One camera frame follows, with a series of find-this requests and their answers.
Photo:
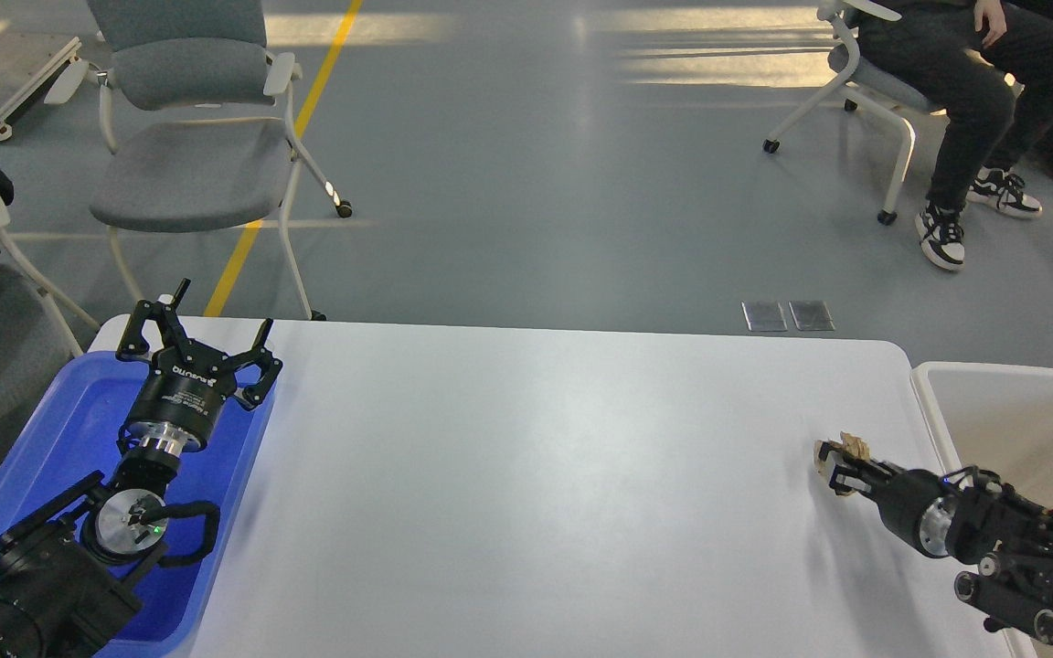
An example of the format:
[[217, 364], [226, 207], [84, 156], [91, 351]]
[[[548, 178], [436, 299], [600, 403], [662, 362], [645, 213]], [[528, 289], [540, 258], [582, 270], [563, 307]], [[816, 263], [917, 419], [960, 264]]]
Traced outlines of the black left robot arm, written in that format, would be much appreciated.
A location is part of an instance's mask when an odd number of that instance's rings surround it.
[[0, 470], [0, 657], [158, 657], [194, 629], [282, 371], [272, 320], [229, 355], [175, 295], [64, 366]]

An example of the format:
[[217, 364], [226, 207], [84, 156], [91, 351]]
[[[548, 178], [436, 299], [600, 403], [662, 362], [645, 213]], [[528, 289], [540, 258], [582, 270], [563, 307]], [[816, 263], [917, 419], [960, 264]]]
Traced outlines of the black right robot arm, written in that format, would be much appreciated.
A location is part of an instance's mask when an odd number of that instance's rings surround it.
[[954, 596], [984, 613], [984, 629], [1013, 629], [1053, 646], [1053, 509], [994, 471], [969, 465], [936, 474], [875, 460], [847, 433], [816, 442], [814, 463], [835, 494], [872, 500], [886, 529], [908, 546], [963, 563]]

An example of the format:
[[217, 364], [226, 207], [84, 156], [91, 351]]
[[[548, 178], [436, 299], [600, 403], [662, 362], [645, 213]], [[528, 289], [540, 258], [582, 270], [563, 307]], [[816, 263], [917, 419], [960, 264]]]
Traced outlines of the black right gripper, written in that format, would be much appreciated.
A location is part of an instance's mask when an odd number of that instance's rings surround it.
[[952, 553], [948, 534], [960, 496], [939, 474], [923, 468], [890, 471], [870, 458], [862, 442], [834, 440], [815, 443], [814, 465], [837, 496], [860, 494], [874, 501], [886, 529], [923, 557]]

